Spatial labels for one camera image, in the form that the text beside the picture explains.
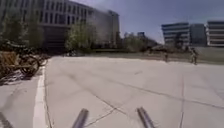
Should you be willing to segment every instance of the tree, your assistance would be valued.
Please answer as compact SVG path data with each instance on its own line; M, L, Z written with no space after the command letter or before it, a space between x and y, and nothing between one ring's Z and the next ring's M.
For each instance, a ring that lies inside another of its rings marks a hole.
M21 45L23 42L23 25L16 13L8 13L3 21L1 36L3 39Z
M125 33L123 43L126 49L130 52L139 52L145 45L144 41L142 41L138 36L134 35L134 33Z
M35 17L35 15L31 14L25 35L25 39L28 41L27 45L29 47L38 49L42 46L43 32L42 29L38 26L37 18Z
M95 43L95 28L90 24L77 23L68 32L68 39L65 43L67 50L88 52L91 44Z

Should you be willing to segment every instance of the concrete plaza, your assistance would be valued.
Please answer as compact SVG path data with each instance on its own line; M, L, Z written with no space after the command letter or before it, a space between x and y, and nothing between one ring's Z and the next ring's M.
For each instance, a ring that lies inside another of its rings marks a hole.
M224 67L106 57L54 57L46 67L50 125L142 128L144 107L158 128L223 128Z

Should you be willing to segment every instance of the window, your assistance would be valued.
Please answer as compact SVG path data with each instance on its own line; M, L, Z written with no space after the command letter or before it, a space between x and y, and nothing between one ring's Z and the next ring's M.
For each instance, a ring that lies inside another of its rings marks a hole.
M12 7L13 0L9 0L9 7Z
M64 3L64 10L63 11L66 12L66 3Z
M67 24L70 25L70 16L67 17Z
M87 11L86 9L84 9L84 17L86 17Z
M38 1L38 7L42 9L44 7L45 0L37 0L37 1Z
M15 1L14 7L17 7L17 5L18 5L18 0Z
M75 17L72 17L72 24L75 24Z
M6 10L4 10L2 13L2 21L5 19L5 14L6 14Z
M56 4L56 11L58 11L59 10L59 3L57 2L57 4Z
M73 6L73 10L72 10L73 14L75 14L75 11L76 11L75 6Z
M79 15L79 7L77 7L77 15Z
M93 13L93 11L91 11L91 10L88 11L88 14L89 15L92 15L92 13Z
M51 3L51 10L54 10L54 2Z
M64 15L59 15L59 23L60 24L65 24L65 16Z
M62 12L62 3L60 3L59 5L60 5L60 12Z
M22 0L20 7L23 8L24 0Z
M45 18L44 19L45 19L45 23L47 23L48 22L48 13L47 12L45 13Z
M68 6L68 13L70 13L71 12L71 6L69 5Z
M48 10L48 9L49 9L49 4L50 4L50 2L49 2L49 1L47 1L46 10Z
M5 6L6 7L8 6L8 2L9 2L9 0L5 0Z
M51 24L53 23L53 14L52 13L50 14L50 23Z
M81 17L83 16L83 9L81 8Z
M42 22L43 21L43 12L41 11L40 12L40 22Z
M36 11L36 17L39 18L39 12L38 11Z
M58 23L58 14L55 14L55 17L54 17L54 23L55 23L55 24Z
M29 0L26 0L25 7L27 8L29 5Z
M26 10L23 11L23 22L26 22Z

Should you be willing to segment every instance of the building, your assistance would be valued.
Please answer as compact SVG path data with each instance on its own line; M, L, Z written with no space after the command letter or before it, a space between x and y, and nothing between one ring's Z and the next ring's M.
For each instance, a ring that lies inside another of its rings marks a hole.
M145 37L145 32L138 32L137 33L137 36L138 37Z
M190 45L191 46L207 46L206 27L204 24L190 25Z
M63 49L67 31L72 24L79 22L88 22L95 26L98 33L97 43L116 44L116 34L119 33L117 13L101 12L70 0L0 0L0 20L3 21L5 15L11 11L17 12L25 23L31 14L36 15L43 29L43 47L49 49Z
M224 46L224 21L207 22L208 46Z
M174 45L178 38L184 45L189 45L189 23L180 22L162 25L163 37L166 45Z

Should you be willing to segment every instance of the metal pole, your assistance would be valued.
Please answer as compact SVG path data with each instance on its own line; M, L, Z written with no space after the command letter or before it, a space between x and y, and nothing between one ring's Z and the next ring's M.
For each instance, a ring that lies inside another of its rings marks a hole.
M155 128L144 108L137 108L137 112L145 128Z
M87 109L82 109L72 128L84 128L88 113L89 111Z

